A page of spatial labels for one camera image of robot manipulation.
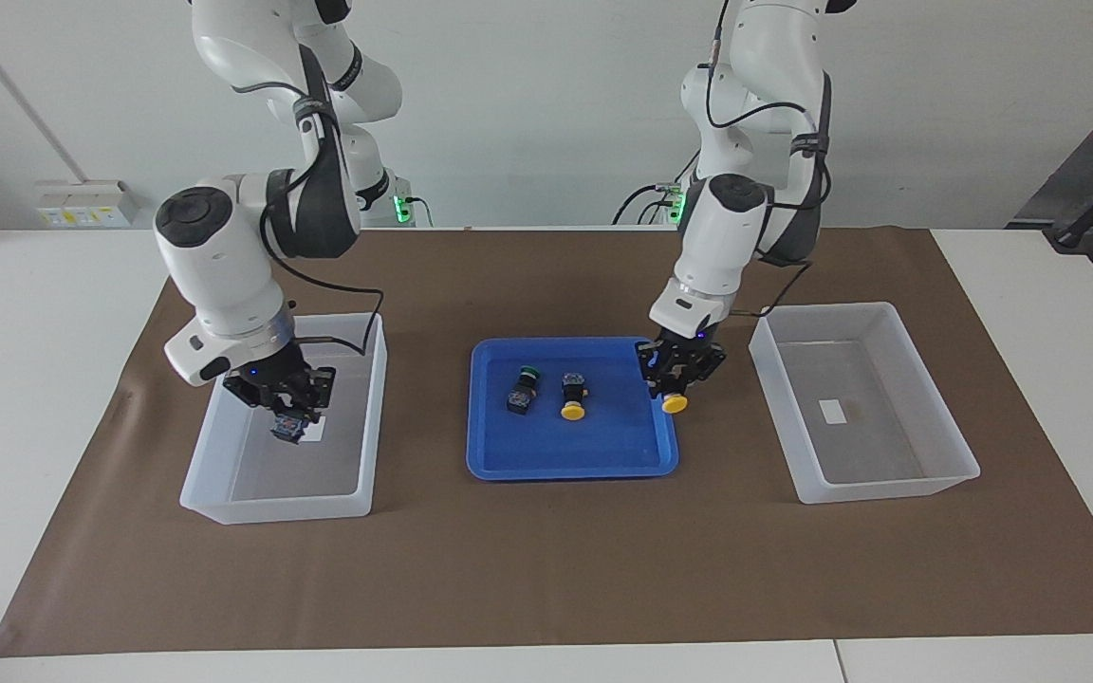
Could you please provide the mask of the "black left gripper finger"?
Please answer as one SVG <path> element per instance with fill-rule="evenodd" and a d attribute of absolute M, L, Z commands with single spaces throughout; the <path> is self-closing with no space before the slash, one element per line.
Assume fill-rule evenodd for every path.
<path fill-rule="evenodd" d="M 642 379 L 649 386 L 653 398 L 671 393 L 669 370 L 671 370 L 672 345 L 667 341 L 640 341 L 635 345 L 640 364 Z"/>
<path fill-rule="evenodd" d="M 725 360 L 722 345 L 689 349 L 680 369 L 680 393 L 686 395 L 691 386 L 707 380 Z"/>

